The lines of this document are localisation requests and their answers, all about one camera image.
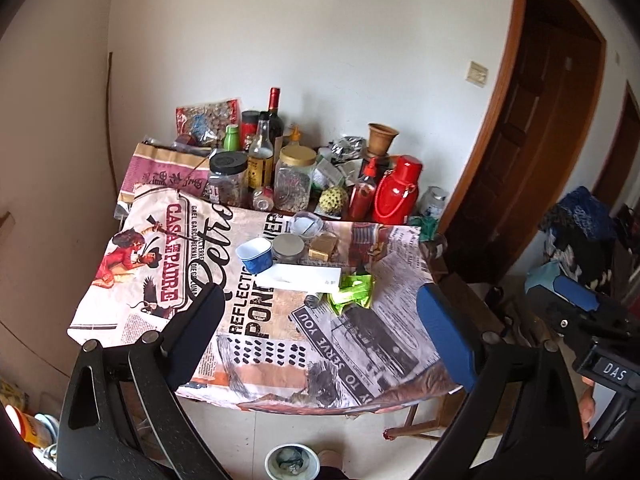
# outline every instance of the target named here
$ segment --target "newspaper print tablecloth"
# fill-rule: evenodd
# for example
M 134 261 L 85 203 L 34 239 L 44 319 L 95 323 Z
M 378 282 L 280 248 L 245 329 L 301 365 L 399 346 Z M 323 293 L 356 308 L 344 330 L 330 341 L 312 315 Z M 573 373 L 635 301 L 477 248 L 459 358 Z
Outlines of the newspaper print tablecloth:
M 236 258 L 238 245 L 288 228 L 279 214 L 142 186 L 68 334 L 80 344 L 134 342 L 162 330 L 214 281 L 225 291 L 225 315 L 181 396 L 270 412 L 357 413 L 453 387 L 415 311 L 415 293 L 430 280 L 417 228 L 326 222 L 340 242 L 325 265 L 353 272 L 364 264 L 376 277 L 371 308 L 352 306 L 340 317 L 326 304 L 302 306 L 303 292 L 257 286 Z

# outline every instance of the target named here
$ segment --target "foot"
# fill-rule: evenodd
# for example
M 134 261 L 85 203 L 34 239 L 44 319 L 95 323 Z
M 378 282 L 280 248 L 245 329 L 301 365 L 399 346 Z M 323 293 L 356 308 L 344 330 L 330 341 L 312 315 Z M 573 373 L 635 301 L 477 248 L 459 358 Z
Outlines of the foot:
M 318 453 L 318 458 L 321 466 L 335 467 L 342 471 L 342 455 L 337 451 L 325 449 Z

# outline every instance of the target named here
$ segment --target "printed woman illustration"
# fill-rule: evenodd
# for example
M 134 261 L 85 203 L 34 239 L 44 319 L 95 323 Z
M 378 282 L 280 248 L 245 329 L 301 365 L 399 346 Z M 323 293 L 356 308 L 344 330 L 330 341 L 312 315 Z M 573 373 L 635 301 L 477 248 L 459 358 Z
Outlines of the printed woman illustration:
M 141 233 L 134 229 L 128 229 L 116 234 L 111 241 L 117 247 L 111 253 L 103 256 L 92 285 L 111 288 L 116 282 L 115 275 L 125 274 L 128 270 L 145 265 L 155 269 L 162 259 L 162 254 L 159 253 L 158 248 L 153 248 L 146 253 L 143 251 L 142 254 L 137 253 L 145 247 L 145 235 L 158 230 L 162 230 L 162 224 L 156 222 L 156 224 L 144 229 Z

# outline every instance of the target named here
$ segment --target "wine bottle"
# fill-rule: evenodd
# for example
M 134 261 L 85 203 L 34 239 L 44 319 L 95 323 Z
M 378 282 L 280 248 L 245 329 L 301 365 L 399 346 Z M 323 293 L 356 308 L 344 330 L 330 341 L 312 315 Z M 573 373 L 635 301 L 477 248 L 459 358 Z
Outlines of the wine bottle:
M 278 117 L 278 104 L 280 103 L 280 89 L 271 88 L 269 94 L 269 140 L 273 145 L 273 166 L 277 164 L 282 149 L 282 136 L 284 135 L 284 123 Z
M 255 133 L 254 142 L 251 143 L 247 153 L 249 157 L 249 187 L 252 189 L 271 184 L 273 144 L 269 139 L 270 122 L 269 113 L 260 112 L 258 130 Z

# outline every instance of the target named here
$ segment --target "white bucket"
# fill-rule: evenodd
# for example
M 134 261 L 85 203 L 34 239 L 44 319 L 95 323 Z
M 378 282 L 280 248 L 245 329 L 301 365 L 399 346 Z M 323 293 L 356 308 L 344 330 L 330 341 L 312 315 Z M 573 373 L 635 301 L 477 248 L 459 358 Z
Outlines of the white bucket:
M 297 475 L 278 467 L 276 457 L 285 447 L 297 448 L 302 454 L 302 468 Z M 320 459 L 313 449 L 304 444 L 281 444 L 267 453 L 267 457 L 264 459 L 264 468 L 271 480 L 314 480 L 320 472 Z

